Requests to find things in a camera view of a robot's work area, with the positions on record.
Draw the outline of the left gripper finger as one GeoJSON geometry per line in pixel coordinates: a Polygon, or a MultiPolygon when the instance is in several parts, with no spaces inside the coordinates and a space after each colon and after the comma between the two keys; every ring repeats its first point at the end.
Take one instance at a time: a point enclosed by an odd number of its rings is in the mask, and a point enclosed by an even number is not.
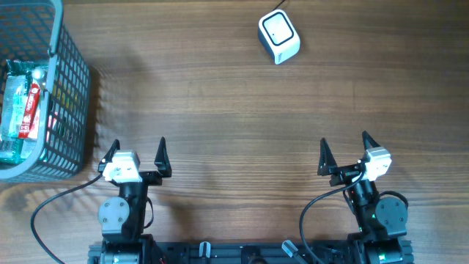
{"type": "Polygon", "coordinates": [[[158,150],[156,152],[154,164],[158,169],[158,173],[161,177],[171,177],[172,168],[169,161],[167,149],[166,149],[166,139],[162,136],[158,145],[158,150]]]}
{"type": "Polygon", "coordinates": [[[120,150],[120,143],[118,139],[115,139],[109,148],[108,152],[104,155],[104,157],[101,159],[100,163],[98,164],[97,171],[99,173],[103,173],[106,165],[112,161],[112,158],[116,151],[120,150]]]}

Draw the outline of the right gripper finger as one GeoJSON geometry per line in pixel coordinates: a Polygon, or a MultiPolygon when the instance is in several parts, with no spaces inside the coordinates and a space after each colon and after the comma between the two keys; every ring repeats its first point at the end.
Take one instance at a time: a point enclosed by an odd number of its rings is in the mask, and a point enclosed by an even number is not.
{"type": "Polygon", "coordinates": [[[367,131],[362,132],[363,147],[365,150],[380,147],[380,145],[370,136],[367,131]]]}
{"type": "Polygon", "coordinates": [[[337,171],[337,163],[327,143],[326,138],[320,140],[320,159],[318,164],[318,175],[332,175],[337,171]]]}

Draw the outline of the red coffee stick sachet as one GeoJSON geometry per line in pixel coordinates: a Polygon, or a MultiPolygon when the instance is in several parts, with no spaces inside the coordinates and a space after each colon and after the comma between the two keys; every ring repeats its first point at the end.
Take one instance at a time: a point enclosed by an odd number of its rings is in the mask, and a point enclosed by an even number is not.
{"type": "Polygon", "coordinates": [[[40,85],[37,82],[32,82],[26,101],[23,120],[18,134],[19,139],[25,139],[29,135],[31,126],[34,122],[37,105],[40,100],[40,91],[40,85]]]}

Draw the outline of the green sponge package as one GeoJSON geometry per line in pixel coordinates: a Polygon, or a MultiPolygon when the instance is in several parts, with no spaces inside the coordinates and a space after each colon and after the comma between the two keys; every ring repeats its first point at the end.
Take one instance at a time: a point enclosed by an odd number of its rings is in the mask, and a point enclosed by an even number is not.
{"type": "Polygon", "coordinates": [[[41,90],[29,135],[25,139],[19,139],[18,134],[32,84],[32,71],[36,67],[42,67],[47,70],[48,74],[48,64],[8,59],[7,67],[7,80],[1,112],[1,162],[20,164],[32,154],[36,146],[40,123],[40,104],[43,101],[41,93],[44,90],[41,90]]]}

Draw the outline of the yellow dish soap bottle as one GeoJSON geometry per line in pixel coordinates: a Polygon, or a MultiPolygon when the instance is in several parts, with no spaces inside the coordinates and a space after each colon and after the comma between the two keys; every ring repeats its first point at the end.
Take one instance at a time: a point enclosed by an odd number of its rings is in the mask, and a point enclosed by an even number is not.
{"type": "Polygon", "coordinates": [[[46,90],[47,70],[42,67],[36,67],[32,71],[32,82],[37,84],[41,90],[46,90]]]}

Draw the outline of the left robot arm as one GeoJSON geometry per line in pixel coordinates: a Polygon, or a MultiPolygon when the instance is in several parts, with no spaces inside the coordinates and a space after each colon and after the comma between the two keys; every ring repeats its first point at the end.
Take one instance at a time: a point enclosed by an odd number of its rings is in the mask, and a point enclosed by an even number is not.
{"type": "Polygon", "coordinates": [[[98,165],[100,176],[119,188],[119,194],[107,199],[98,211],[103,242],[90,247],[88,262],[94,264],[161,264],[168,260],[152,235],[144,230],[152,222],[145,221],[150,186],[160,186],[162,179],[171,177],[172,169],[166,150],[166,140],[160,139],[154,164],[156,170],[141,172],[140,160],[134,150],[121,150],[115,140],[98,165]]]}

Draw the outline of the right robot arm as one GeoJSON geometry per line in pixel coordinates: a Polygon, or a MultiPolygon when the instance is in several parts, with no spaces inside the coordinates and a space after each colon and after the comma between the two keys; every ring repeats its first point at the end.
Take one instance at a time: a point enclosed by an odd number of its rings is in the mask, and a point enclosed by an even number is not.
{"type": "Polygon", "coordinates": [[[365,131],[362,139],[363,157],[347,166],[338,166],[326,139],[320,141],[318,175],[329,176],[332,187],[347,188],[343,195],[359,231],[314,248],[327,263],[413,263],[411,242],[404,239],[408,201],[395,191],[379,192],[375,184],[390,168],[391,154],[365,131]]]}

